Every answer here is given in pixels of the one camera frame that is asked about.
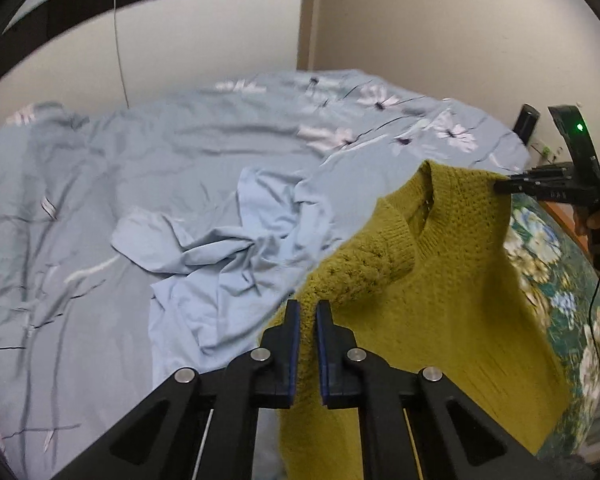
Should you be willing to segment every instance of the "bed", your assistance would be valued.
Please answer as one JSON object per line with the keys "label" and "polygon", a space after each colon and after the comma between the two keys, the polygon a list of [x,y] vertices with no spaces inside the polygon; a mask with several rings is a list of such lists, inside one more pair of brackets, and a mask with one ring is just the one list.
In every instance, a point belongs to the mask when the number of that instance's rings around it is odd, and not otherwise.
{"label": "bed", "polygon": [[[483,111],[358,71],[257,74],[100,117],[56,103],[18,111],[0,128],[1,455],[18,478],[51,478],[178,367],[206,371],[254,348],[306,274],[424,159],[508,174],[527,157],[518,136]],[[260,211],[263,193],[272,214],[256,219],[260,227],[291,222],[299,203],[321,205],[312,227],[321,243],[293,260],[294,272],[267,289],[267,301],[246,317],[241,311],[246,324],[230,343],[216,331],[211,342],[172,344],[164,331],[175,329],[156,314],[155,285],[203,267],[191,260],[173,270],[173,262],[182,264],[178,251],[199,248],[196,240],[218,236],[219,227],[246,236],[244,211]],[[288,209],[276,209],[281,204]],[[552,222],[516,197],[508,240],[521,242],[506,246],[573,386],[546,456],[582,442],[600,379],[580,379],[593,270]],[[235,240],[231,232],[221,241]],[[541,267],[538,237],[560,251],[578,282],[565,280],[557,258],[543,264],[547,275],[529,270],[530,257]],[[164,256],[157,240],[170,240],[176,255]],[[583,292],[569,296],[576,290]],[[596,307],[598,334],[600,296]],[[238,316],[238,303],[223,303],[222,314]],[[282,474],[276,446],[276,417],[261,413],[255,478]]]}

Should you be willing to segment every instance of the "mustard knit sweater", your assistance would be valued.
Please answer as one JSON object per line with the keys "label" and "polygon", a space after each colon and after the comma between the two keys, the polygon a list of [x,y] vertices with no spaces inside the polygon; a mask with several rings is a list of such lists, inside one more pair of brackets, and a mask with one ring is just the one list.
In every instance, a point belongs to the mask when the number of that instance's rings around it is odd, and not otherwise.
{"label": "mustard knit sweater", "polygon": [[493,193],[497,178],[425,162],[309,275],[296,295],[296,401],[280,411],[290,480],[362,478],[357,410],[320,405],[318,300],[329,300],[334,322],[391,366],[439,367],[529,451],[553,429],[570,393],[504,252],[510,199]]}

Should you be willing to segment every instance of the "crumpled light blue cloth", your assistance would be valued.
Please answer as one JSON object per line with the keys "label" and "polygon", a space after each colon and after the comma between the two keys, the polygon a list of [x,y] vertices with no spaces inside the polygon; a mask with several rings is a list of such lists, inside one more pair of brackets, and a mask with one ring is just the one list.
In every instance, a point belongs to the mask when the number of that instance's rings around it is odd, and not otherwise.
{"label": "crumpled light blue cloth", "polygon": [[276,309],[335,247],[331,207],[301,182],[245,168],[236,195],[195,218],[138,209],[120,220],[112,245],[149,272],[172,274],[152,285],[154,386],[180,367],[204,373],[257,346]]}

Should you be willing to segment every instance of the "ribbed neckline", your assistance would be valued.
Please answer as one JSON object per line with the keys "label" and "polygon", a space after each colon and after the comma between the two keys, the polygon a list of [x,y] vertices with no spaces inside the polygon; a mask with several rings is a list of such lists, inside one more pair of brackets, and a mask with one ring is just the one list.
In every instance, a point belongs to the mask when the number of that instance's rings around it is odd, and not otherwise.
{"label": "ribbed neckline", "polygon": [[[422,229],[413,232],[409,219],[425,205],[427,197],[432,196],[429,214]],[[454,210],[455,192],[450,168],[427,160],[418,171],[399,190],[385,197],[385,201],[400,217],[400,228],[405,237],[398,243],[408,247],[391,247],[390,250],[404,253],[405,250],[417,252],[416,261],[424,262],[436,252],[438,245],[446,238],[446,232],[453,229],[448,213]]]}

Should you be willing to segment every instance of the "green floral fabric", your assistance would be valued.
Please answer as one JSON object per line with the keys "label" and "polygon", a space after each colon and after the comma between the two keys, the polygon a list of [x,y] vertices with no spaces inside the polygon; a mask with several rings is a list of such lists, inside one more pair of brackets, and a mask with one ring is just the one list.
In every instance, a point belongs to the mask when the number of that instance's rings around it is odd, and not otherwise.
{"label": "green floral fabric", "polygon": [[600,399],[600,290],[598,275],[580,247],[535,200],[514,195],[505,249],[520,275],[540,330],[564,367],[572,401],[538,456],[571,454],[589,431]]}

